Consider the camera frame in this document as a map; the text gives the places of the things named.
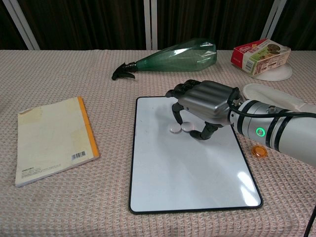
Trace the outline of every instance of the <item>black curtain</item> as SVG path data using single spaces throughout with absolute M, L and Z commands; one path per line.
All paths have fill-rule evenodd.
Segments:
M 274 0 L 158 0 L 158 48 L 194 37 L 218 49 L 259 40 Z
M 143 0 L 18 0 L 41 49 L 146 49 Z
M 316 0 L 288 0 L 271 39 L 292 50 L 316 50 Z
M 3 1 L 0 0 L 0 49 L 27 49 Z

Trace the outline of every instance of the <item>orange bottle cap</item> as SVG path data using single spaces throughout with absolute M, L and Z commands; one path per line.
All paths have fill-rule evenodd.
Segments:
M 267 157 L 268 156 L 268 152 L 266 150 L 266 148 L 264 148 L 263 146 L 254 146 L 251 150 L 251 153 L 259 158 L 263 158 L 263 157 Z

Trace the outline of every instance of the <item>notebook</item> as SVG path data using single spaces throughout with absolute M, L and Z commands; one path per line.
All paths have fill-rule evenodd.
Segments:
M 83 99 L 18 114 L 15 185 L 20 187 L 99 157 Z

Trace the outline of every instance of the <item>barcode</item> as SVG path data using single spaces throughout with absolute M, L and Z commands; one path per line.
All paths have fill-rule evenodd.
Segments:
M 83 156 L 85 156 L 85 151 L 79 152 L 77 154 L 72 155 L 71 156 L 71 160 L 74 160 L 74 159 L 77 159 L 77 158 L 80 158 L 80 157 L 83 157 Z
M 246 69 L 251 72 L 252 70 L 252 66 L 253 66 L 253 62 L 248 60 L 247 63 L 246 63 Z

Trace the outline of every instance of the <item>orange notebook spine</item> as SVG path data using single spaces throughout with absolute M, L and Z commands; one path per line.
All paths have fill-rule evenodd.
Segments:
M 94 136 L 93 136 L 93 133 L 92 133 L 90 121 L 89 121 L 89 118 L 88 118 L 88 114 L 87 114 L 87 112 L 85 110 L 82 97 L 78 96 L 77 98 L 78 98 L 80 109 L 81 109 L 81 112 L 82 112 L 82 117 L 83 117 L 83 121 L 84 121 L 84 124 L 85 124 L 85 128 L 87 129 L 87 133 L 88 133 L 91 149 L 92 149 L 92 152 L 93 152 L 93 156 L 95 158 L 97 158 L 97 157 L 99 157 L 99 151 L 98 151 L 98 148 L 97 148 L 97 144 L 95 143 L 95 140 L 94 140 Z

